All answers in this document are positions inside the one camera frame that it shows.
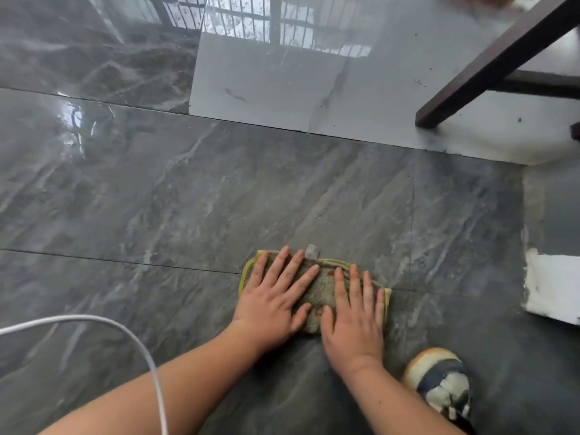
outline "cleaning cloth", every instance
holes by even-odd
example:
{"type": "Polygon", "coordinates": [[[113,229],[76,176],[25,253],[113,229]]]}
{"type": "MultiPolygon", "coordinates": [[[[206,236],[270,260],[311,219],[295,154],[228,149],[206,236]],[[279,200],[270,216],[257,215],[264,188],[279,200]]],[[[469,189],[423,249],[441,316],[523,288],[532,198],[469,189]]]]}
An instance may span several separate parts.
{"type": "MultiPolygon", "coordinates": [[[[240,287],[238,288],[238,297],[241,296],[243,289],[248,284],[249,275],[252,274],[253,265],[256,262],[256,259],[262,252],[269,252],[270,256],[268,258],[268,263],[266,264],[266,269],[264,270],[264,274],[270,268],[274,259],[278,255],[277,251],[270,251],[270,250],[258,250],[256,256],[250,261],[246,263],[243,268],[242,278],[240,281],[240,287]]],[[[294,311],[296,311],[302,304],[310,303],[312,308],[308,312],[308,319],[304,327],[302,327],[301,331],[308,334],[320,334],[320,317],[323,314],[323,308],[325,305],[328,305],[332,308],[332,311],[336,317],[337,309],[336,309],[336,302],[334,299],[334,270],[337,267],[341,267],[344,270],[344,285],[346,286],[346,291],[350,290],[350,279],[349,279],[349,270],[350,264],[345,263],[344,261],[338,261],[335,259],[310,259],[304,258],[296,276],[294,277],[294,281],[299,279],[306,271],[312,267],[313,265],[318,264],[320,266],[320,272],[312,281],[304,295],[296,302],[294,305],[294,311]]],[[[377,284],[375,281],[372,282],[373,292],[376,299],[376,293],[383,289],[381,285],[377,284]]],[[[387,321],[387,309],[388,309],[388,302],[391,297],[391,289],[385,289],[385,319],[383,320],[383,327],[387,321]]]]}

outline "person's right hand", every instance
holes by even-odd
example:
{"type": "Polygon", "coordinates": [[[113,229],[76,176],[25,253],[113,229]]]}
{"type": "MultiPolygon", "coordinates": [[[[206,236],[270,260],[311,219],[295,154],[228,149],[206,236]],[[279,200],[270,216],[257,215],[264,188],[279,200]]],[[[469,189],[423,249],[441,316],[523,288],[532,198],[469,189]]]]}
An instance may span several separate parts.
{"type": "Polygon", "coordinates": [[[341,268],[335,270],[334,280],[337,321],[332,309],[325,306],[320,322],[330,365],[343,379],[370,366],[382,368],[385,291],[379,290],[374,302],[371,276],[366,271],[361,294],[359,271],[354,264],[350,268],[350,303],[341,268]]]}

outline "sneaker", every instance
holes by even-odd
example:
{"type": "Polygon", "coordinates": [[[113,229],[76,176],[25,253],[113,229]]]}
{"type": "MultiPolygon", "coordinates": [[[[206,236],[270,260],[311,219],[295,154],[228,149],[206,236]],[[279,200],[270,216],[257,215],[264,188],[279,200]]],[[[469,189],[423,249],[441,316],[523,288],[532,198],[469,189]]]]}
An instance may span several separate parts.
{"type": "Polygon", "coordinates": [[[423,351],[407,366],[402,384],[465,433],[475,434],[468,421],[469,378],[454,353],[443,348],[423,351]]]}

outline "white cable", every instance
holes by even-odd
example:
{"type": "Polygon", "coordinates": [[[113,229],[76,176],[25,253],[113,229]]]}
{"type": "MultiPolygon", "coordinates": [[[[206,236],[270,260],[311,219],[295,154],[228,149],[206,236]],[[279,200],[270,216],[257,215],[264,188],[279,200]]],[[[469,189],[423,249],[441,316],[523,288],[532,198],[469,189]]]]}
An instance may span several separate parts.
{"type": "Polygon", "coordinates": [[[161,420],[161,435],[168,435],[167,430],[167,416],[165,415],[165,404],[163,402],[163,394],[161,392],[161,384],[159,382],[159,376],[157,375],[157,368],[155,362],[151,357],[151,354],[145,348],[145,345],[141,343],[139,338],[135,336],[130,329],[121,325],[119,322],[115,322],[112,319],[106,317],[94,316],[91,314],[63,314],[60,316],[43,317],[42,319],[36,319],[34,321],[22,322],[21,324],[11,325],[10,327],[0,328],[0,336],[4,336],[10,333],[16,333],[18,331],[24,331],[25,329],[38,327],[39,325],[55,324],[58,322],[76,322],[76,321],[93,321],[101,322],[102,324],[110,325],[127,333],[131,339],[137,344],[143,357],[147,361],[151,375],[153,376],[153,383],[155,384],[156,394],[157,394],[157,404],[159,406],[159,419],[161,420]]]}

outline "white marble tile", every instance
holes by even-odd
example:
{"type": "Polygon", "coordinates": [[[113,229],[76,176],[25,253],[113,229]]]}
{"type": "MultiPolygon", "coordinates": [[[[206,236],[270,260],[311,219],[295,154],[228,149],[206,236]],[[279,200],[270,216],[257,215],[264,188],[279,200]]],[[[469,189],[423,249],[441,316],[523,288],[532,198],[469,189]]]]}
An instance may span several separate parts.
{"type": "MultiPolygon", "coordinates": [[[[513,19],[447,0],[208,0],[189,112],[524,164],[580,153],[572,100],[487,92],[438,131],[415,127],[513,19]]],[[[580,54],[567,39],[558,72],[580,54]]]]}

